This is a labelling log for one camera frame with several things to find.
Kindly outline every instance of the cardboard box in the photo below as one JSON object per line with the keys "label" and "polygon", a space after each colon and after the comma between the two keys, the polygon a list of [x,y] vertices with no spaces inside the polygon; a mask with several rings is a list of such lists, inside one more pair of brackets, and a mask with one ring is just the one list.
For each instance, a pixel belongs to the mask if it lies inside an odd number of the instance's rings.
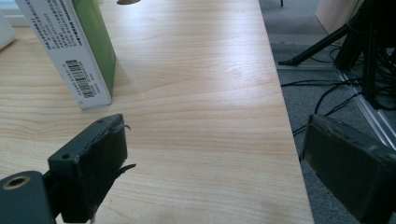
{"label": "cardboard box", "polygon": [[16,0],[80,108],[111,104],[116,54],[96,0]]}

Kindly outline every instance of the gray carpet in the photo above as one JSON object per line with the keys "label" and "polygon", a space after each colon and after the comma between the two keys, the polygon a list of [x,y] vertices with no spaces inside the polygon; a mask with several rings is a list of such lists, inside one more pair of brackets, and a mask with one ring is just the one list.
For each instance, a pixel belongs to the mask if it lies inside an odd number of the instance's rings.
{"label": "gray carpet", "polygon": [[[303,50],[310,46],[272,44],[271,45],[274,58],[276,62],[285,61],[293,56],[298,55]],[[335,48],[329,46],[317,55],[316,59],[330,62],[330,51]],[[315,63],[315,61],[308,60],[307,63]],[[330,66],[331,63],[322,63],[323,66]],[[335,80],[339,81],[340,76],[335,71],[292,71],[292,70],[278,70],[281,84],[290,83],[299,80]],[[290,125],[293,130],[306,124],[308,116],[314,113],[315,106],[319,97],[330,87],[285,87],[282,88],[285,98],[286,107],[290,117]],[[334,108],[336,105],[342,103],[349,98],[351,94],[347,87],[340,88],[337,91],[328,95],[319,108],[319,114],[325,114]],[[391,120],[396,121],[394,113],[388,112]],[[330,115],[331,118],[339,119],[348,125],[360,130],[363,133],[369,134],[377,138],[369,123],[359,110],[355,101],[352,100],[345,108]],[[300,152],[303,146],[304,133],[300,133],[294,138],[297,150]],[[309,165],[302,161],[302,170],[304,181],[312,208],[314,220],[317,224],[340,224],[340,223],[359,223],[352,215],[348,213],[343,205],[322,185],[320,180],[315,175],[314,171]],[[396,223],[395,216],[392,217],[389,223]]]}

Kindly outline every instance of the black plastic housing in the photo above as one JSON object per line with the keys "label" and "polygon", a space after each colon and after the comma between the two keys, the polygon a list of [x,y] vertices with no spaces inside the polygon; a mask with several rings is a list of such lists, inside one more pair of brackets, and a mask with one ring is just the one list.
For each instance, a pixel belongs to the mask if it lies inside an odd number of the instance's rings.
{"label": "black plastic housing", "polygon": [[121,114],[99,119],[49,157],[64,222],[94,217],[128,156],[124,127]]}
{"label": "black plastic housing", "polygon": [[396,204],[396,152],[336,119],[312,115],[303,158],[358,221],[388,223]]}

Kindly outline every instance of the black tripod leg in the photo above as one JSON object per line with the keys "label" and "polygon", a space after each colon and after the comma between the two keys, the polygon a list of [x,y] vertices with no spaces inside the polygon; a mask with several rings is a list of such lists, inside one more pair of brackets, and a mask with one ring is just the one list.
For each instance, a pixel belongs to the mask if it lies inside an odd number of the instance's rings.
{"label": "black tripod leg", "polygon": [[376,34],[373,25],[370,24],[370,31],[365,40],[364,46],[363,83],[361,90],[364,98],[374,109],[377,109],[375,99],[376,54]]}
{"label": "black tripod leg", "polygon": [[297,55],[296,57],[284,61],[284,62],[278,62],[279,65],[297,65],[299,63],[302,63],[303,61],[307,60],[309,57],[312,57],[314,54],[318,53],[319,51],[323,50],[324,48],[328,47],[330,44],[334,43],[337,39],[343,37],[344,35],[347,35],[349,33],[350,29],[349,27],[344,24],[341,28],[338,30],[332,32],[330,35],[326,36],[322,40],[320,40],[318,43],[313,45],[311,48],[306,49],[303,53]]}

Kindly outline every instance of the wood grain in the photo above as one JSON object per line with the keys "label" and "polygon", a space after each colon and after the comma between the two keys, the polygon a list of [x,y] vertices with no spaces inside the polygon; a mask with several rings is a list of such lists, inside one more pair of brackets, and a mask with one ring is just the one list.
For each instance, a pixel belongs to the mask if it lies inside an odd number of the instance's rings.
{"label": "wood grain", "polygon": [[312,223],[258,1],[98,2],[118,56],[113,104],[81,111],[17,29],[0,51],[0,178],[47,171],[91,122],[122,113],[137,166],[95,223]]}

